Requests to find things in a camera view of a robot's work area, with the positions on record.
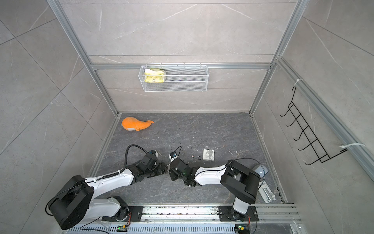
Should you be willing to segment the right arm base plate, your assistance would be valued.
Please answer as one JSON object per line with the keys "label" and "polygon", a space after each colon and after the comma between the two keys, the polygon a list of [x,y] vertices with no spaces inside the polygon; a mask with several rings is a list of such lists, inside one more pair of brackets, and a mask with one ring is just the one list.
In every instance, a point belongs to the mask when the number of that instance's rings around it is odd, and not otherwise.
{"label": "right arm base plate", "polygon": [[232,206],[219,206],[216,214],[220,221],[259,221],[257,209],[254,206],[249,206],[245,214],[235,211]]}

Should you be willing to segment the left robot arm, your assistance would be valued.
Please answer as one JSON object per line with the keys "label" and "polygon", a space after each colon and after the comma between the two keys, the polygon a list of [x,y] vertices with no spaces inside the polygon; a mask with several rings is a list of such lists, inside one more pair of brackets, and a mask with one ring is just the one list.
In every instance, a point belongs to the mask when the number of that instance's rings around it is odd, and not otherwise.
{"label": "left robot arm", "polygon": [[129,145],[125,151],[123,168],[96,177],[73,176],[47,202],[45,213],[54,217],[62,230],[68,230],[91,218],[130,222],[130,209],[120,196],[107,199],[100,196],[145,178],[166,174],[168,167],[158,160],[158,155],[155,150],[147,151],[139,145]]}

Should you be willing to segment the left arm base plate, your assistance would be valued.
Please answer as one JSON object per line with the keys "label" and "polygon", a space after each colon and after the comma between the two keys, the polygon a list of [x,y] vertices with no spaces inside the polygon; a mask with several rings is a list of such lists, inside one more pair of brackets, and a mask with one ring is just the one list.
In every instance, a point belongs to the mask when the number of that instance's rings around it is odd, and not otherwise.
{"label": "left arm base plate", "polygon": [[101,220],[110,222],[125,222],[128,220],[139,222],[143,214],[143,209],[143,206],[121,207],[120,210],[115,214],[115,216],[104,216]]}

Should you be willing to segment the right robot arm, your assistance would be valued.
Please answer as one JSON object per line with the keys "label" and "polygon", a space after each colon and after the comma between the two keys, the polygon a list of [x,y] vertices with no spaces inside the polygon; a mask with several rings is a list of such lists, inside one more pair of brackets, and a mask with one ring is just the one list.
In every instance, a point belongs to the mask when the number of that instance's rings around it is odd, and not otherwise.
{"label": "right robot arm", "polygon": [[172,160],[169,166],[171,180],[183,180],[190,187],[196,185],[222,185],[229,190],[235,200],[231,208],[219,208],[218,215],[224,215],[229,221],[249,221],[250,206],[255,204],[262,178],[266,175],[265,168],[258,164],[263,173],[260,174],[245,165],[240,159],[229,160],[225,165],[212,168],[190,167],[179,158]]}

